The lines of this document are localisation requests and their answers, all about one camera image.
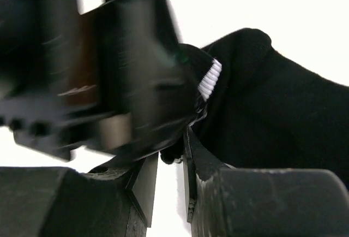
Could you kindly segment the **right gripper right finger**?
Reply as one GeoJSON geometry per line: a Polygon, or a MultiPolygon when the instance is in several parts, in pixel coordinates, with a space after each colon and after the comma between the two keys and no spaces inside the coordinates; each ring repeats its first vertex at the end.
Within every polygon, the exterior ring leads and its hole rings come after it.
{"type": "Polygon", "coordinates": [[[331,171],[227,167],[184,133],[193,236],[348,236],[348,192],[331,171]]]}

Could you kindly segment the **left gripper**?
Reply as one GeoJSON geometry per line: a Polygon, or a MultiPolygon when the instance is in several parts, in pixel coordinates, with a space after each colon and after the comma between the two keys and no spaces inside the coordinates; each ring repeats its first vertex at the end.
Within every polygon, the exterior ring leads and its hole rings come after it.
{"type": "Polygon", "coordinates": [[[197,114],[198,78],[166,0],[1,0],[1,125],[65,160],[80,146],[134,162],[197,114]]]}

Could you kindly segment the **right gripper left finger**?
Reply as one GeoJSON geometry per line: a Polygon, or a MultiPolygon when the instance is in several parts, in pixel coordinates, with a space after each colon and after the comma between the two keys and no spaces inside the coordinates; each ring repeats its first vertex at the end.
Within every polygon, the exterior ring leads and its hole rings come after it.
{"type": "Polygon", "coordinates": [[[131,169],[1,168],[1,236],[145,236],[158,155],[131,169]]]}

